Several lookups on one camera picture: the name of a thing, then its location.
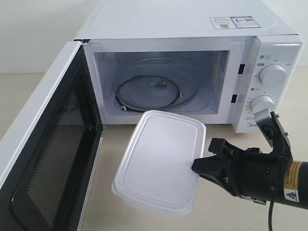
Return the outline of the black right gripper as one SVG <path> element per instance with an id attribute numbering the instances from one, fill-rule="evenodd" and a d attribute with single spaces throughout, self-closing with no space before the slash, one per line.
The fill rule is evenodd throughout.
<path id="1" fill-rule="evenodd" d="M 197 158 L 192 164 L 199 177 L 242 199 L 285 200 L 283 178 L 293 159 L 290 148 L 273 148 L 267 154 L 259 148 L 242 150 L 226 139 L 213 138 L 208 151 L 213 156 Z"/>

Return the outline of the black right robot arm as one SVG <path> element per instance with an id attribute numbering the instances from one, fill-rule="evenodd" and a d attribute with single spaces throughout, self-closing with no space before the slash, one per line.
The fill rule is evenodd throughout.
<path id="1" fill-rule="evenodd" d="M 226 139 L 213 138 L 212 156 L 197 158 L 192 171 L 229 194 L 258 204 L 274 201 L 302 209 L 308 207 L 308 164 L 295 161 L 287 145 L 270 153 L 246 150 Z"/>

